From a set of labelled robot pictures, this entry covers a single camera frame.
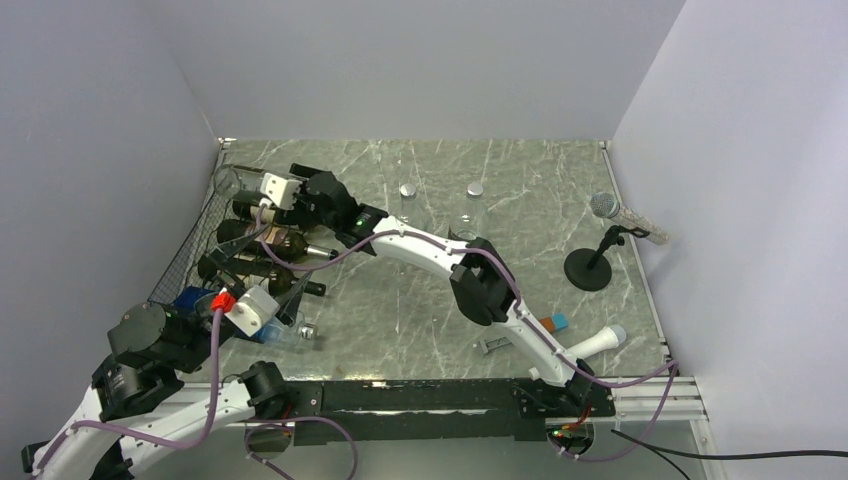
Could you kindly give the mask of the dark green wine bottle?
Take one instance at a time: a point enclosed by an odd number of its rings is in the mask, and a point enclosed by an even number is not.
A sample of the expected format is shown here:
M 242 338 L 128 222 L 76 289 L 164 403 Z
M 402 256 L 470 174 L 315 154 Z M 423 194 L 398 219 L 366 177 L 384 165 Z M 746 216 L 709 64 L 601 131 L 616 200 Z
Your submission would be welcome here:
M 227 272 L 238 277 L 246 287 L 261 285 L 266 287 L 272 296 L 287 293 L 295 284 L 301 280 L 294 273 L 276 263 L 256 258 L 235 257 L 228 261 Z M 202 256 L 197 265 L 198 276 L 209 282 L 216 275 L 222 273 L 207 256 Z M 306 294 L 323 297 L 326 294 L 326 285 L 313 281 L 306 281 L 304 292 Z

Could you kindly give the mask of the blue square glass bottle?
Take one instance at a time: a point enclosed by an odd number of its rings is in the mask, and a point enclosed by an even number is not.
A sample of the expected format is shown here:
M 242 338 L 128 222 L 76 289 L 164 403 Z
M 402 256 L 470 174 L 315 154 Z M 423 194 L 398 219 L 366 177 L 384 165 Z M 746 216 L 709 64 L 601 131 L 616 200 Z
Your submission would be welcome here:
M 304 291 L 307 295 L 312 294 L 312 288 L 307 287 Z M 186 287 L 175 299 L 173 305 L 183 309 L 193 309 L 198 312 L 210 310 L 211 302 L 217 295 L 216 291 L 196 286 Z M 290 337 L 299 336 L 299 328 L 306 322 L 305 316 L 299 312 L 296 315 L 296 323 L 293 327 L 284 326 L 279 320 L 273 318 L 254 336 L 247 337 L 240 330 L 233 338 L 251 341 L 254 343 L 282 343 Z

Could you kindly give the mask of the green wine bottle grey cap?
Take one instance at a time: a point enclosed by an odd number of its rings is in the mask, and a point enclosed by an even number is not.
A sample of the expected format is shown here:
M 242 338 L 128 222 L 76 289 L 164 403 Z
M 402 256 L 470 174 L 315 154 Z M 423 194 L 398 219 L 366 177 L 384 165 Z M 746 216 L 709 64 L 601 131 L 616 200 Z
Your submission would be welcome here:
M 216 229 L 216 239 L 219 243 L 224 243 L 252 235 L 255 229 L 254 223 L 225 219 Z M 300 263 L 307 259 L 333 260 L 339 255 L 335 249 L 309 243 L 300 231 L 287 227 L 271 226 L 263 232 L 262 238 L 269 249 L 287 263 Z

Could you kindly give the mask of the clear glass bottle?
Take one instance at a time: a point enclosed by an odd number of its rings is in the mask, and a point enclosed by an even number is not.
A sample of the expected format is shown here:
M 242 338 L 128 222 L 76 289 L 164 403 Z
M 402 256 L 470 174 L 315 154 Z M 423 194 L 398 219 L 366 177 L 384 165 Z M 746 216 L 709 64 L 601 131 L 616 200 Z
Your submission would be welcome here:
M 237 194 L 268 195 L 286 186 L 290 177 L 265 169 L 237 164 L 219 167 L 212 178 L 215 194 L 233 199 Z

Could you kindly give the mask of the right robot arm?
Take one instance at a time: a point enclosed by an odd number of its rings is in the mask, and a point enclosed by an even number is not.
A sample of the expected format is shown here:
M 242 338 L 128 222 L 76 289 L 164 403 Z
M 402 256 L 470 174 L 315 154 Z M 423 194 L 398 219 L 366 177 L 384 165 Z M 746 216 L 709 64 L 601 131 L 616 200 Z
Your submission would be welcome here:
M 507 337 L 530 360 L 531 378 L 553 387 L 559 412 L 576 415 L 589 404 L 590 372 L 527 309 L 513 274 L 488 240 L 450 240 L 411 227 L 358 202 L 330 171 L 294 163 L 289 172 L 301 182 L 297 209 L 331 230 L 348 253 L 392 258 L 447 280 L 459 311 Z

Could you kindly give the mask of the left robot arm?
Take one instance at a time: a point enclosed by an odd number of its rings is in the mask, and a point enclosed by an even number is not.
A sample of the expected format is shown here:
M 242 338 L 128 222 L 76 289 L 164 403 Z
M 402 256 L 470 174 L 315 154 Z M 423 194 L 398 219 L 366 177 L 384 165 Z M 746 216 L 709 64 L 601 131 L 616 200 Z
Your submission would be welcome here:
M 313 289 L 308 275 L 272 291 L 246 288 L 232 267 L 245 244 L 227 242 L 207 256 L 220 291 L 192 306 L 150 301 L 125 313 L 71 418 L 51 440 L 22 449 L 30 478 L 131 479 L 217 428 L 284 419 L 294 400 L 279 368 L 260 361 L 223 383 L 219 348 L 271 320 L 293 325 L 302 295 Z

